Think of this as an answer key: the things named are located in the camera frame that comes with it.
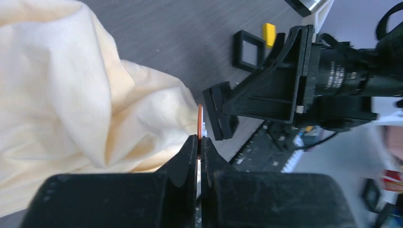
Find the round white brooch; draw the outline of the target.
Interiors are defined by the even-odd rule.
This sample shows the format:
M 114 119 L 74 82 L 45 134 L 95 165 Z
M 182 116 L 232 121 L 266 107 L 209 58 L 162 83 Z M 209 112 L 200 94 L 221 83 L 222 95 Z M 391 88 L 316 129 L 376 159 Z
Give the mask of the round white brooch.
M 197 156 L 201 159 L 201 141 L 202 138 L 207 136 L 206 124 L 204 122 L 204 111 L 201 104 L 198 105 L 198 119 L 197 119 L 197 138 L 198 138 L 198 149 Z

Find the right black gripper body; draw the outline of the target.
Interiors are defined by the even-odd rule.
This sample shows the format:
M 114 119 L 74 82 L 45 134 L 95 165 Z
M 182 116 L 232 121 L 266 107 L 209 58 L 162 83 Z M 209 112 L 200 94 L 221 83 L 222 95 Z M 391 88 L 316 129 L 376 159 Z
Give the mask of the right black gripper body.
M 313 45 L 309 76 L 313 101 L 294 118 L 296 126 L 318 125 L 329 131 L 348 131 L 378 118 L 374 97 L 396 97 L 403 106 L 403 27 L 376 28 L 373 49 L 354 49 L 323 33 Z

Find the cream yellow garment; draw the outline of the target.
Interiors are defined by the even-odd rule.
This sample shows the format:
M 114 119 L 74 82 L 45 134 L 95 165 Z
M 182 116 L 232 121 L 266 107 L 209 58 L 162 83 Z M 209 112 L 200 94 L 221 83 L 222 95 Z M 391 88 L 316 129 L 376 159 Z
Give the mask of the cream yellow garment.
M 86 4 L 1 1 L 1 216 L 55 174 L 155 171 L 196 125 L 182 81 L 121 59 Z

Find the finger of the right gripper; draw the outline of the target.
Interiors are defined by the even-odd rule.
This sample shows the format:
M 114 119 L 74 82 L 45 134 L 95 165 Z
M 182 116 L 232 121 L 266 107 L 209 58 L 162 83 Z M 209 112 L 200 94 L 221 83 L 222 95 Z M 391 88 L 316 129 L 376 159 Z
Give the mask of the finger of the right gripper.
M 307 28 L 278 33 L 269 55 L 230 92 L 225 114 L 289 124 L 296 112 L 300 80 L 307 76 Z

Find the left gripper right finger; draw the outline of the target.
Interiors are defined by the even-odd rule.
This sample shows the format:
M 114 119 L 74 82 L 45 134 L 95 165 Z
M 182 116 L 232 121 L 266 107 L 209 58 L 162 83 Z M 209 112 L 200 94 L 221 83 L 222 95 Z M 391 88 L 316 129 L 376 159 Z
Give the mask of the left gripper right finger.
M 245 172 L 200 141 L 201 221 L 205 228 L 354 228 L 337 182 L 316 173 Z

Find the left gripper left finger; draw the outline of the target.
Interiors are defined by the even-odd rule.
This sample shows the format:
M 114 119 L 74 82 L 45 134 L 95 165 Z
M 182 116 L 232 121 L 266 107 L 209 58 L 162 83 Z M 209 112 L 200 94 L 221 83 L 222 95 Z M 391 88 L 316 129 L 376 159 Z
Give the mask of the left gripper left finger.
M 23 228 L 192 228 L 198 137 L 155 172 L 59 174 L 32 199 Z

